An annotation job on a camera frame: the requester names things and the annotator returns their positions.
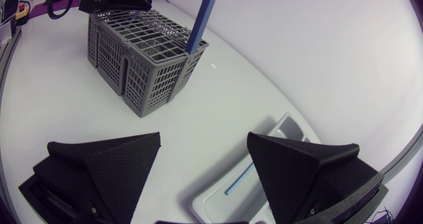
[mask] white surface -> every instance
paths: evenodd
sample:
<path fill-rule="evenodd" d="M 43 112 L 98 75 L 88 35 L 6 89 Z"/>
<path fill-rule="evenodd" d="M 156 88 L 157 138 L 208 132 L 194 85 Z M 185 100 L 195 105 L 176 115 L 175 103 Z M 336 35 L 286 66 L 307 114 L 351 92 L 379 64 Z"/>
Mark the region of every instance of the white surface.
<path fill-rule="evenodd" d="M 194 20 L 162 1 L 154 7 L 184 26 Z M 210 46 L 187 86 L 138 118 L 87 59 L 88 15 L 44 15 L 23 27 L 3 93 L 0 143 L 13 205 L 22 223 L 41 223 L 18 190 L 47 157 L 49 141 L 79 143 L 161 132 L 157 158 L 132 223 L 191 222 L 188 204 L 247 153 L 249 131 L 267 133 L 289 112 L 301 114 L 247 60 L 206 30 Z"/>
<path fill-rule="evenodd" d="M 169 1 L 189 15 L 200 3 Z M 208 26 L 289 98 L 323 143 L 357 143 L 377 170 L 423 123 L 423 36 L 409 0 L 216 0 Z M 416 174 L 389 185 L 388 209 L 400 210 Z"/>
<path fill-rule="evenodd" d="M 284 114 L 268 135 L 286 138 L 280 128 L 287 117 L 293 118 L 289 113 Z M 302 140 L 307 137 L 305 132 L 303 133 Z M 312 140 L 311 142 L 320 143 L 319 140 Z M 275 224 L 266 194 L 254 166 L 230 194 L 226 195 L 225 193 L 240 176 L 244 175 L 243 173 L 251 164 L 252 159 L 248 154 L 207 190 L 194 198 L 192 211 L 201 223 L 230 223 L 244 220 L 250 224 L 258 222 Z"/>

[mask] blue handle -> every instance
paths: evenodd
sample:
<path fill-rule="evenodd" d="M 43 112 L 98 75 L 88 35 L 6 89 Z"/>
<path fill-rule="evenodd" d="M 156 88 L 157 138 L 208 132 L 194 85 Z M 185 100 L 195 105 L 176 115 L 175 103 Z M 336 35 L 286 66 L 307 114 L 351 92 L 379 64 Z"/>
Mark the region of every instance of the blue handle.
<path fill-rule="evenodd" d="M 200 10 L 198 11 L 196 22 L 192 28 L 190 38 L 186 45 L 185 51 L 190 55 L 197 51 L 198 44 L 203 36 L 204 29 L 206 29 L 207 21 L 212 12 L 215 0 L 202 0 Z"/>

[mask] white plastic tray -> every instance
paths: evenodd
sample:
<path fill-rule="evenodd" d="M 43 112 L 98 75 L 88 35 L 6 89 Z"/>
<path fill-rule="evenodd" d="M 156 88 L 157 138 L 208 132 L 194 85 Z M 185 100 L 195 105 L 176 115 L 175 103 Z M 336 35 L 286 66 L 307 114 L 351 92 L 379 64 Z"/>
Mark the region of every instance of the white plastic tray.
<path fill-rule="evenodd" d="M 282 124 L 287 118 L 292 116 L 286 113 L 269 135 L 286 138 Z M 302 132 L 301 140 L 308 141 L 307 135 L 303 130 Z M 207 190 L 196 196 L 192 201 L 191 210 L 201 223 L 276 223 L 249 154 Z"/>

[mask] gray edge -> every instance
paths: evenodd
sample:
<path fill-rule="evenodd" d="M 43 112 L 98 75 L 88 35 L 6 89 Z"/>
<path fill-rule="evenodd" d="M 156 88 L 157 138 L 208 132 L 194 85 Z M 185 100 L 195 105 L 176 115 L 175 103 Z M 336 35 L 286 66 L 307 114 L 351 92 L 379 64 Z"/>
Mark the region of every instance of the gray edge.
<path fill-rule="evenodd" d="M 382 183 L 388 183 L 395 177 L 411 159 L 416 155 L 417 151 L 423 146 L 423 124 L 420 126 L 416 135 L 408 142 L 407 146 L 380 172 L 385 175 Z"/>
<path fill-rule="evenodd" d="M 7 71 L 9 70 L 9 65 L 12 60 L 13 53 L 15 52 L 16 46 L 19 42 L 21 35 L 22 35 L 22 31 L 20 30 L 20 26 L 17 26 L 15 35 L 12 37 L 12 40 L 8 44 L 5 45 L 6 46 L 5 51 L 3 55 L 1 55 L 1 58 L 0 58 L 0 106 L 1 106 L 1 100 L 3 98 L 3 89 L 5 87 Z M 11 212 L 15 221 L 17 223 L 20 223 L 16 210 L 13 207 L 13 202 L 12 202 L 9 190 L 7 189 L 6 178 L 3 171 L 3 162 L 1 160 L 1 152 L 0 152 L 0 179 L 1 179 L 0 190 L 4 192 L 2 196 L 6 197 L 6 200 L 3 200 L 3 202 L 5 203 L 6 208 Z"/>

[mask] black foam pad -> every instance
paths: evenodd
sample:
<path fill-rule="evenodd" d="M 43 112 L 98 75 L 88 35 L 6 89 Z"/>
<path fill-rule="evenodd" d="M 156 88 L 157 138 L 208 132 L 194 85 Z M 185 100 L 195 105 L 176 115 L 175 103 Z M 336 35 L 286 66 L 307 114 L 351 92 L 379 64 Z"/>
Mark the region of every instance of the black foam pad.
<path fill-rule="evenodd" d="M 292 223 L 319 171 L 356 158 L 359 147 L 317 145 L 249 133 L 247 147 L 276 223 Z"/>
<path fill-rule="evenodd" d="M 131 222 L 159 148 L 159 133 L 91 143 L 48 144 L 51 157 L 89 173 L 117 223 Z"/>

